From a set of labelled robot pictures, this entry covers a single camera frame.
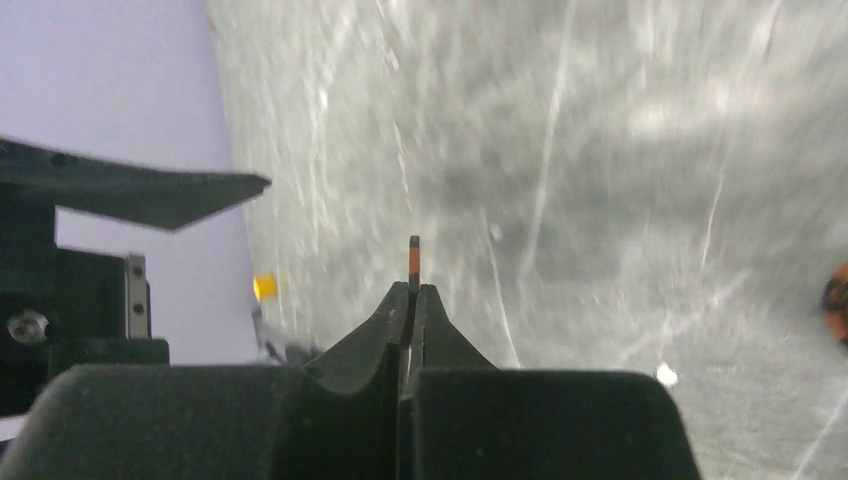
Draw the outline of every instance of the scratched gray surface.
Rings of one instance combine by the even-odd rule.
[[[498,364],[666,361],[705,478],[848,478],[840,3],[212,0],[269,318],[332,344],[420,234]]]

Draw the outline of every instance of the black mechanical arm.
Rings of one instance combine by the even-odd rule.
[[[143,257],[60,249],[64,206],[178,229],[262,192],[0,141],[0,478],[698,479],[674,402],[625,372],[503,371],[409,279],[303,366],[171,367]]]

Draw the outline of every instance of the metal screw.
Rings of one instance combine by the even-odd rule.
[[[12,339],[21,345],[35,346],[47,341],[47,317],[34,311],[24,312],[9,318],[6,328]]]

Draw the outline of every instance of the yellow object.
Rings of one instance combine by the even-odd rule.
[[[277,298],[277,279],[270,273],[253,277],[253,293],[257,302]]]

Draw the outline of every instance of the metal bracket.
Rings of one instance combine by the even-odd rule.
[[[150,338],[150,304],[144,255],[129,254],[126,260],[127,338]]]

